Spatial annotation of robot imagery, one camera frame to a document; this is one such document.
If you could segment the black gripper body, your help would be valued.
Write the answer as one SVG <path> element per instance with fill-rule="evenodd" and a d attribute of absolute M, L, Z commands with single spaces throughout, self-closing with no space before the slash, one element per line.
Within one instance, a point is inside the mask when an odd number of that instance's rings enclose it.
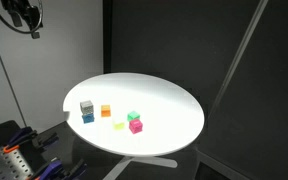
<path fill-rule="evenodd" d="M 13 24 L 8 27 L 21 34 L 30 34 L 33 39 L 38 39 L 38 30 L 43 27 L 43 5 L 38 0 L 38 5 L 31 5 L 29 0 L 1 0 L 3 8 L 11 16 Z"/>

